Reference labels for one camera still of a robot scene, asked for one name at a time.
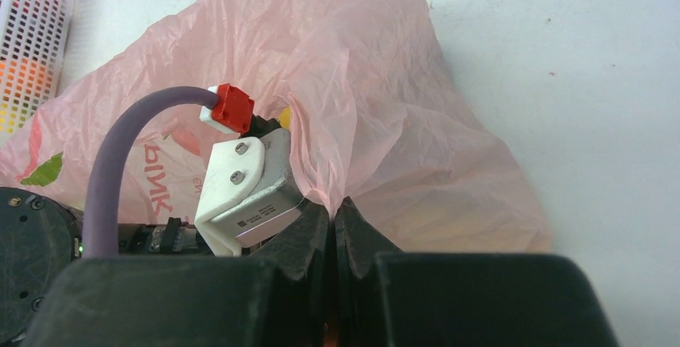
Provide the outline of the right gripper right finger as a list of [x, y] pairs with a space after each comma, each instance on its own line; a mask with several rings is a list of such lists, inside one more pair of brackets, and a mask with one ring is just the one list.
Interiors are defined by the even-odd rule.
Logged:
[[345, 199], [334, 219], [341, 346], [615, 346], [587, 276], [535, 253], [404, 252]]

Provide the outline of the yellow fake fruit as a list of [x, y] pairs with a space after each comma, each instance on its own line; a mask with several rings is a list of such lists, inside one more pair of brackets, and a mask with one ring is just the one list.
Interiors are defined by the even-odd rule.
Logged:
[[290, 130], [291, 115], [292, 113], [290, 107], [286, 107], [277, 117], [277, 120], [280, 123], [281, 127], [285, 128], [286, 130]]

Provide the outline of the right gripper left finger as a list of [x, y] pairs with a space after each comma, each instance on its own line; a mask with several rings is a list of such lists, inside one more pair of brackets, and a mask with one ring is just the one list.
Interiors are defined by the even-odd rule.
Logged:
[[66, 268], [25, 346], [320, 346], [327, 211], [242, 257], [118, 256]]

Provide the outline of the pink plastic bag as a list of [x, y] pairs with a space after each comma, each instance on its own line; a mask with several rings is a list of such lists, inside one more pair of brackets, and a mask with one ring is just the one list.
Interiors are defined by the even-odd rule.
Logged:
[[82, 208], [104, 136], [166, 87], [229, 83], [289, 112], [293, 176], [350, 197], [407, 251], [547, 252], [547, 220], [506, 144], [455, 90], [426, 0], [197, 0], [43, 104], [1, 148], [1, 184]]

